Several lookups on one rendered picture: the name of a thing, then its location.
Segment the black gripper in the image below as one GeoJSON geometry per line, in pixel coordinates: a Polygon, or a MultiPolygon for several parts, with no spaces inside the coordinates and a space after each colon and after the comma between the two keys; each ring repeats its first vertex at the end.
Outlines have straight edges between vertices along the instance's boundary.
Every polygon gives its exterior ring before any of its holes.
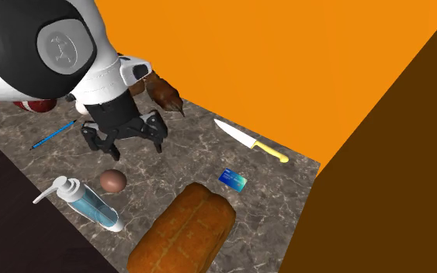
{"type": "Polygon", "coordinates": [[[112,101],[85,105],[85,108],[93,121],[85,121],[81,133],[91,150],[101,150],[118,161],[120,152],[114,144],[116,138],[146,137],[159,154],[162,152],[161,145],[168,136],[168,127],[156,109],[140,116],[129,90],[112,101]],[[106,135],[104,140],[98,135],[99,131],[106,135]]]}

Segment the brown egg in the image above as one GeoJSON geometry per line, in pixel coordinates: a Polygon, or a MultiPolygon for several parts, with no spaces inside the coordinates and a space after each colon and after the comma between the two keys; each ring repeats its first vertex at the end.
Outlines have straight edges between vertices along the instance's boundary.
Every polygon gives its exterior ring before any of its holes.
{"type": "Polygon", "coordinates": [[[101,187],[106,192],[111,192],[111,193],[121,192],[127,186],[126,175],[123,172],[116,169],[105,170],[99,176],[99,181],[101,187]]]}

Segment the brown mottled figure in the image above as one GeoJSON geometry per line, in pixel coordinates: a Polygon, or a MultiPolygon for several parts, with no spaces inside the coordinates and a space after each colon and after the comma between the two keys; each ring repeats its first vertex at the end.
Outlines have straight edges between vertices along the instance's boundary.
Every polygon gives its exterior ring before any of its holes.
{"type": "Polygon", "coordinates": [[[172,87],[165,79],[152,71],[129,87],[132,96],[146,92],[150,99],[167,112],[183,112],[183,100],[177,89],[172,87]]]}

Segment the blue pencil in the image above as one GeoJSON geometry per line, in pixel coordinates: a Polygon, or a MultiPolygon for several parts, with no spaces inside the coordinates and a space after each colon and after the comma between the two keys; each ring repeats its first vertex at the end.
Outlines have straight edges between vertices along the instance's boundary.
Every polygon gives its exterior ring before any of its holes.
{"type": "Polygon", "coordinates": [[[29,150],[34,150],[36,148],[38,148],[39,146],[41,146],[43,143],[47,142],[48,140],[52,139],[53,137],[55,137],[56,135],[58,135],[59,133],[63,132],[64,130],[70,128],[71,126],[73,126],[75,123],[77,122],[77,120],[72,120],[69,123],[65,124],[64,126],[62,126],[61,128],[59,128],[58,130],[52,132],[50,135],[46,136],[45,138],[43,138],[42,140],[39,140],[37,143],[35,143],[34,145],[31,146],[31,148],[29,150]]]}

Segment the clear blue pump bottle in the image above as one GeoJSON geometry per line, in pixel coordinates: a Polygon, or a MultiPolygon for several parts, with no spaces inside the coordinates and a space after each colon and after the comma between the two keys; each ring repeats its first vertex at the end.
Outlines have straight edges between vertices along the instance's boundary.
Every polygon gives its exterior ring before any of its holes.
{"type": "Polygon", "coordinates": [[[51,186],[33,200],[33,204],[37,204],[53,192],[56,192],[57,197],[64,200],[75,212],[93,223],[98,223],[102,228],[112,232],[120,232],[123,229],[123,221],[118,212],[76,178],[65,176],[55,178],[51,186]]]}

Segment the red and white ball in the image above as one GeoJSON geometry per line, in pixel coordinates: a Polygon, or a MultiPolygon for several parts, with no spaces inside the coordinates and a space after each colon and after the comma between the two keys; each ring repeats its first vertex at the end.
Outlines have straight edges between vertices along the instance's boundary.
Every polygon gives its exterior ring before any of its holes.
{"type": "Polygon", "coordinates": [[[55,106],[57,105],[57,100],[47,99],[47,100],[40,100],[40,101],[18,101],[18,102],[13,102],[13,104],[27,112],[43,113],[43,112],[49,112],[52,109],[54,109],[55,106]]]}

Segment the brown bread loaf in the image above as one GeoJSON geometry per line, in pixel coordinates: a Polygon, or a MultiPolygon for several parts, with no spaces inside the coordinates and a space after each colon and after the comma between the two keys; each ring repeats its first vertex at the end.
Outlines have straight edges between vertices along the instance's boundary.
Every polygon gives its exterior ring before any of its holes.
{"type": "Polygon", "coordinates": [[[236,219],[221,195],[193,182],[175,197],[131,251],[129,273],[206,273],[236,219]]]}

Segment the blue plastic card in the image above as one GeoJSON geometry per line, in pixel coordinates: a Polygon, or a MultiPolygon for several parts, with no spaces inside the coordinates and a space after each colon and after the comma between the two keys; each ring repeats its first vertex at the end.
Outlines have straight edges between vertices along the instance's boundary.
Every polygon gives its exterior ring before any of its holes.
{"type": "Polygon", "coordinates": [[[248,181],[246,178],[242,177],[241,175],[232,171],[229,168],[224,169],[218,180],[237,192],[241,192],[248,181]]]}

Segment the yellow handled kitchen knife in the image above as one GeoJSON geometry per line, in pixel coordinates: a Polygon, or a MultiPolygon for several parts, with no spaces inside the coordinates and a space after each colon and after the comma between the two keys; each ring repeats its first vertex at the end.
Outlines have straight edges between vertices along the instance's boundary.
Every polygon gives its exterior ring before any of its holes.
{"type": "Polygon", "coordinates": [[[222,122],[218,119],[214,119],[214,122],[228,135],[233,137],[235,140],[240,142],[241,144],[245,145],[249,149],[253,149],[254,147],[260,147],[263,149],[266,153],[271,154],[274,157],[277,157],[281,163],[286,163],[289,161],[289,158],[281,154],[279,151],[265,145],[264,143],[260,142],[259,140],[256,140],[255,138],[249,136],[247,133],[244,133],[233,126],[222,122]]]}

